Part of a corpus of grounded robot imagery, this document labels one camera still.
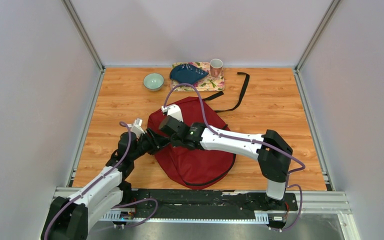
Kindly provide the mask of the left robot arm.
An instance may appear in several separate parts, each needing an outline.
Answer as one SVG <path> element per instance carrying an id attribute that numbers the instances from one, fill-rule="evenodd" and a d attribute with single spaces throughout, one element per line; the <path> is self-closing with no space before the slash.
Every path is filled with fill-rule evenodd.
<path id="1" fill-rule="evenodd" d="M 136 135 L 124 132 L 117 149 L 102 171 L 85 187 L 68 197 L 56 197 L 49 208 L 42 240 L 85 240 L 91 228 L 116 205 L 125 208 L 133 201 L 126 178 L 134 161 L 163 149 L 169 140 L 153 132 Z"/>

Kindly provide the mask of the red backpack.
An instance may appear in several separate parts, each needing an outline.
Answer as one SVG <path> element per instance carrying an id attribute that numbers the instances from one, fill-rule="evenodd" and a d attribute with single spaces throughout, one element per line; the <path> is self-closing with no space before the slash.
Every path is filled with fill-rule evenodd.
<path id="1" fill-rule="evenodd" d="M 235 110 L 245 96 L 250 75 L 245 72 L 238 72 L 237 74 L 245 75 L 245 79 L 238 102 L 233 108 L 213 110 L 205 102 L 220 97 L 223 92 L 213 94 L 202 100 L 206 120 L 215 128 L 230 130 L 218 113 Z M 173 102 L 173 104 L 180 107 L 183 120 L 188 126 L 193 123 L 204 123 L 198 97 L 186 97 Z M 160 135 L 164 135 L 158 128 L 164 118 L 161 110 L 151 113 L 147 120 L 147 127 Z M 154 157 L 171 180 L 193 190 L 205 189 L 220 181 L 232 169 L 236 161 L 236 155 L 233 153 L 217 150 L 188 150 L 184 147 L 172 147 L 171 144 L 157 152 Z"/>

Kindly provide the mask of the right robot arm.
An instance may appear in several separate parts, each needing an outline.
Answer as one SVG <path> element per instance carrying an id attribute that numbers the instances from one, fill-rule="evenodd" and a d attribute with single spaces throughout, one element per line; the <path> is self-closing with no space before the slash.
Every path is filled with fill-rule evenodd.
<path id="1" fill-rule="evenodd" d="M 293 150 L 276 131 L 268 129 L 265 134 L 232 132 L 206 121 L 188 125 L 171 115 L 167 115 L 158 128 L 170 138 L 174 147 L 222 151 L 257 161 L 262 175 L 268 180 L 266 205 L 276 210 L 285 203 Z"/>

